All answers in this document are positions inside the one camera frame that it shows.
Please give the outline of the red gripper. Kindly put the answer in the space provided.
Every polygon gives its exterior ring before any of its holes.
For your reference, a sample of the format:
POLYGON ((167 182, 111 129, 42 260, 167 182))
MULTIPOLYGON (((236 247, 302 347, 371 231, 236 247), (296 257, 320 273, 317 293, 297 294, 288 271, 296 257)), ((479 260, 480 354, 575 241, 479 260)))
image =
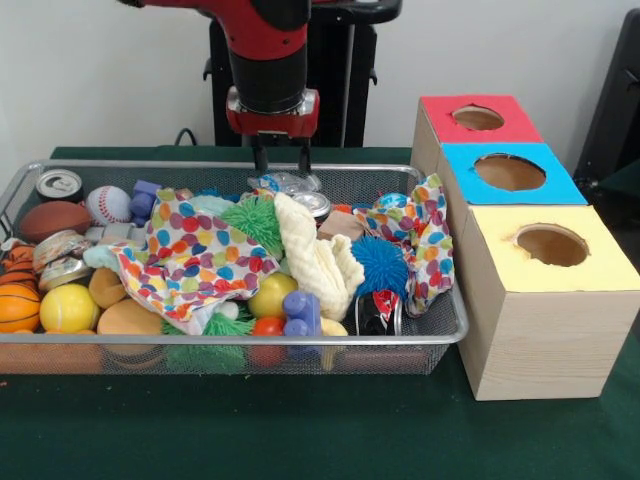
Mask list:
POLYGON ((231 129, 241 135, 252 136, 255 170, 266 173, 268 154, 264 144, 270 134, 299 138, 300 154, 298 169, 303 174, 311 174, 311 137, 318 126, 320 110, 319 92, 314 89, 304 91, 302 102, 293 109, 272 114, 248 110, 240 102, 235 86, 231 86, 226 98, 226 117, 231 129))

